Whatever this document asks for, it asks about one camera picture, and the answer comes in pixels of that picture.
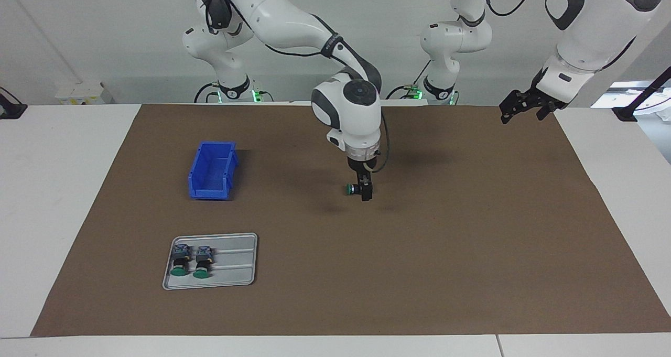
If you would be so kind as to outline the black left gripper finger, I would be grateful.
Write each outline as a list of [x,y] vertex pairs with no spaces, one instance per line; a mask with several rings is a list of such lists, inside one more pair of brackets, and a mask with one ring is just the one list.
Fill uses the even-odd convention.
[[501,122],[506,125],[513,116],[527,112],[534,104],[535,95],[530,91],[512,90],[499,104]]
[[561,109],[563,109],[563,102],[544,102],[537,111],[537,120],[543,121],[548,115]]

